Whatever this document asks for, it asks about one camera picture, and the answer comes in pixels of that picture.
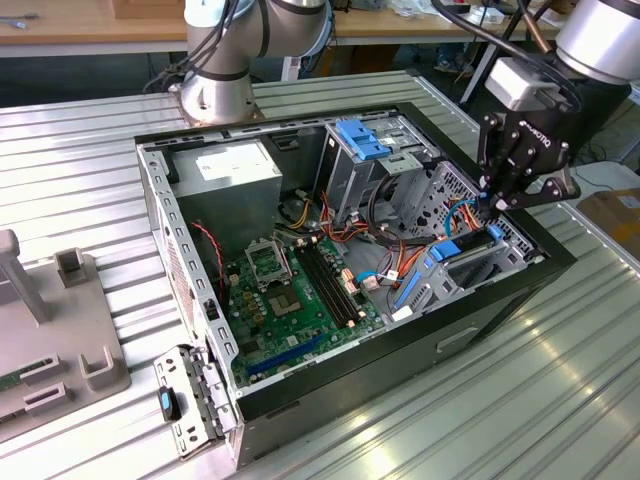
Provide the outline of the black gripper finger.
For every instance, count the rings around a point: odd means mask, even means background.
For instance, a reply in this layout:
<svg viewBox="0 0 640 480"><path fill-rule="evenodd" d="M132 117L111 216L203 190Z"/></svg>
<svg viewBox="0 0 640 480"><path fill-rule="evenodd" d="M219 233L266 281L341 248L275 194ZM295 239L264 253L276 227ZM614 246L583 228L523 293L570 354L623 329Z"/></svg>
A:
<svg viewBox="0 0 640 480"><path fill-rule="evenodd" d="M480 190L485 204L495 209L521 206L519 178L521 161L521 115L515 112L488 113L480 122L477 164L481 169Z"/></svg>
<svg viewBox="0 0 640 480"><path fill-rule="evenodd" d="M560 143L545 152L529 147L517 157L521 161L521 206L515 209L576 199L581 195L581 188L570 173L568 143Z"/></svg>

